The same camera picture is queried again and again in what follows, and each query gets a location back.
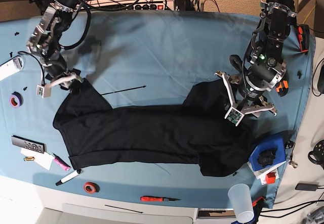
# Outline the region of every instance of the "blue tablecloth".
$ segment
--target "blue tablecloth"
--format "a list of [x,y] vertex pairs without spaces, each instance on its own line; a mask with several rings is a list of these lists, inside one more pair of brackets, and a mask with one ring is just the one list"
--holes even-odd
[[[63,45],[75,43],[85,20],[85,14],[79,14],[60,42]],[[216,70],[236,73],[229,56],[242,57],[258,21],[257,17],[235,14],[96,12],[84,43],[63,55],[69,67],[80,69],[82,76],[92,81],[100,93],[147,86],[105,96],[113,107],[181,104],[193,85],[217,79]],[[38,22],[39,17],[0,24],[1,62],[10,59],[10,52],[16,55],[17,51],[26,50],[25,44]],[[275,104],[278,115],[273,117],[265,112],[259,119],[251,118],[255,136],[290,130],[294,140],[306,107],[314,51],[312,37],[308,55],[300,53],[296,35],[291,32],[283,50],[290,76],[289,93],[283,98],[275,90],[265,94],[268,101]],[[84,173],[72,181],[55,186],[67,173],[55,163],[47,171],[35,162],[24,162],[20,148],[11,144],[11,135],[45,143],[49,153],[69,162],[62,137],[52,127],[54,115],[67,92],[55,87],[50,98],[37,96],[36,85],[41,82],[39,65],[32,57],[24,58],[25,68],[0,82],[1,175],[81,195],[88,195],[83,185],[91,181],[100,186],[100,192],[95,195],[99,198],[140,203],[143,195],[166,196],[181,201],[152,204],[206,208],[230,207],[228,189],[246,183],[254,199],[266,195],[266,204],[272,207],[279,181],[261,186],[247,165],[236,176],[204,177],[198,165],[116,163],[85,168]],[[24,99],[18,109],[9,104],[14,91]],[[285,166],[280,168],[280,177],[284,169]]]

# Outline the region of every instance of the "black marker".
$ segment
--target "black marker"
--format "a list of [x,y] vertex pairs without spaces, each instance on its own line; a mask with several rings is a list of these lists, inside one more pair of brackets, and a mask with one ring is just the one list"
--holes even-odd
[[72,178],[78,176],[81,173],[81,169],[78,169],[72,173],[70,173],[68,176],[65,176],[63,179],[61,179],[60,181],[58,181],[55,185],[59,186],[65,182],[68,182],[69,180],[71,180]]

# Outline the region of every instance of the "plastic cup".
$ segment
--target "plastic cup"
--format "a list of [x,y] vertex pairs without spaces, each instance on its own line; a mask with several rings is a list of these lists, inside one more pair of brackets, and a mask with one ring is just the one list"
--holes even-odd
[[252,221],[254,212],[249,186],[245,184],[234,185],[228,191],[228,198],[238,222],[247,223]]

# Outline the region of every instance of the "red tape roll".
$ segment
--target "red tape roll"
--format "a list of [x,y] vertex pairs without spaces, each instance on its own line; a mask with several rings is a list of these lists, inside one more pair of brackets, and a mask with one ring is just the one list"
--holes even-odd
[[99,192],[98,186],[95,183],[92,183],[92,182],[86,182],[85,185],[83,186],[83,189],[88,194],[93,194],[93,193]]

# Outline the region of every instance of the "remote control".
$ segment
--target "remote control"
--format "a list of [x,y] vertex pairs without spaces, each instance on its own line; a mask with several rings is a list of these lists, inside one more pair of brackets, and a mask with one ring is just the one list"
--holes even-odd
[[12,136],[11,137],[12,145],[17,146],[17,147],[22,147],[29,149],[31,151],[39,152],[39,153],[44,153],[45,151],[45,144],[43,143],[38,143],[34,142],[22,137],[17,137],[17,136]]

